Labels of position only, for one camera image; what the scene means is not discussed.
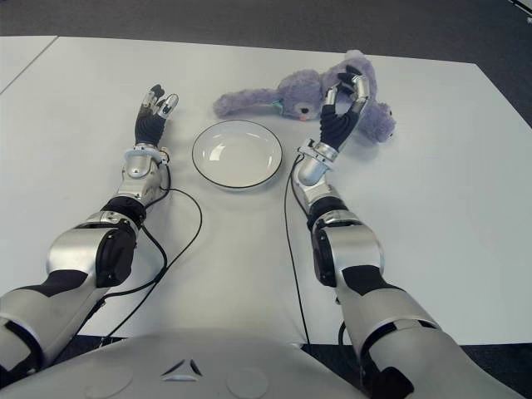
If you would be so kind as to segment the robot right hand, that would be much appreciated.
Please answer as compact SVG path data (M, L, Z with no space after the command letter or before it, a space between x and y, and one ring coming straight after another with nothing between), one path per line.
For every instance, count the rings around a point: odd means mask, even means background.
M320 116L320 142L340 152L347 138L356 128L370 100L369 81L354 66L337 74L339 83L327 89ZM336 111L337 95L348 94L352 104L346 112Z

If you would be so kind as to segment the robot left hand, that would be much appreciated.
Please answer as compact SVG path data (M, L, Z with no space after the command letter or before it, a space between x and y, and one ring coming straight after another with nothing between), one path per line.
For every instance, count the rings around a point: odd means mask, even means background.
M170 114L179 103L175 93L165 97L160 84L152 86L145 94L135 120L135 144L158 147Z

